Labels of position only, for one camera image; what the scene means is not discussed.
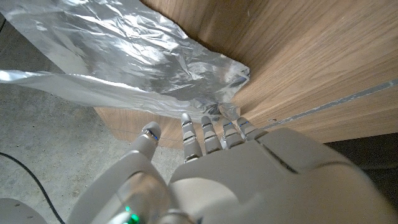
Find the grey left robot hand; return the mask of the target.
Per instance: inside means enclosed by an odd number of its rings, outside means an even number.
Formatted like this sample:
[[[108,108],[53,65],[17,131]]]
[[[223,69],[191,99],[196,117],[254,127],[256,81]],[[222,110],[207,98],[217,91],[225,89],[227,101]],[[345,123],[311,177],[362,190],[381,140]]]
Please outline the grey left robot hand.
[[[78,199],[69,223],[396,223],[397,212],[345,156],[291,129],[223,121],[219,138],[181,117],[184,162],[166,182],[151,160],[160,126],[145,125]]]

